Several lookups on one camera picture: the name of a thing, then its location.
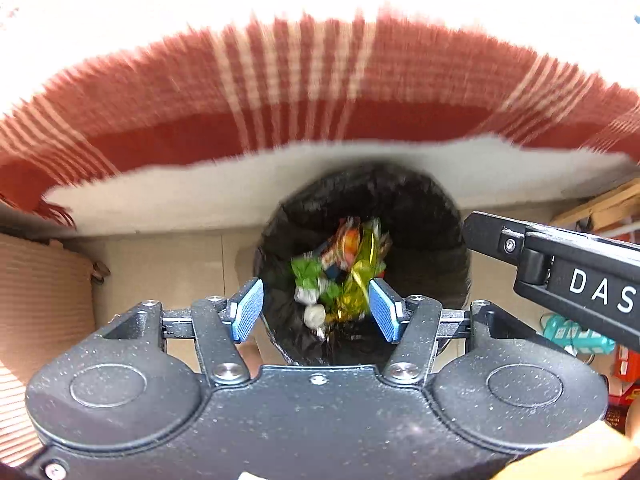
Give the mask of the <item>black lined trash bin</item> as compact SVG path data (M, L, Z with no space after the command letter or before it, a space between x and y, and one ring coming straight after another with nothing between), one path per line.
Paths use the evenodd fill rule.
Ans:
M394 347L370 310L382 278L401 297L464 306L461 214L429 174L370 162L326 174L277 206L256 248L269 339L288 364L384 366Z

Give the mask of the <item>large gold foil wrapper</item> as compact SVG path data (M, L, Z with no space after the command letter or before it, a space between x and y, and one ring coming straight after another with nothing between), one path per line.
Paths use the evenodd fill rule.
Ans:
M382 232L379 218L360 221L361 240L355 262L349 271L341 271L343 292L336 308L329 311L332 323L356 322L370 313L368 288L374 278L382 278L390 251L390 234Z

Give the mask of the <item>red white plaid blanket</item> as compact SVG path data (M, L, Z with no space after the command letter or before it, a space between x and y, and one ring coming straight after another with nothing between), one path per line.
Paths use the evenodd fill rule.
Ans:
M639 95L481 32L383 15L189 30L64 68L1 117L1 199L72 226L57 185L297 141L639 155Z

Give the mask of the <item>pink ribbed suitcase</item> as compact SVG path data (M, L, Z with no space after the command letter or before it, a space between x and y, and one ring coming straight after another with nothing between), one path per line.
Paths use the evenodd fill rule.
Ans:
M40 448L25 391L41 367L96 329L92 263L60 244L1 237L1 461L17 466Z

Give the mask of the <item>green white wrapper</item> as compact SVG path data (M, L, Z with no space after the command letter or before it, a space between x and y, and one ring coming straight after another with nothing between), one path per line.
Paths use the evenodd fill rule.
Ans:
M337 278L326 275L317 257L296 257L291 260L294 275L294 300L303 306L321 304L327 311L336 308L337 299L343 292Z

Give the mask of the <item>colourful fruit snack packet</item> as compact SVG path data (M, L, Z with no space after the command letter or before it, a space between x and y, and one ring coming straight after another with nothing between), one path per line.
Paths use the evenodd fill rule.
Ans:
M323 270L349 271L355 262L360 240L360 220L357 217L343 219L329 245L320 254Z

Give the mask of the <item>white tissue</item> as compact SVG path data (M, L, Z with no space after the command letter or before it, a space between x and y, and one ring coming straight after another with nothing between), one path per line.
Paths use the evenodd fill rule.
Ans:
M326 310L322 304L307 306L304 311L305 326L319 340L326 340Z

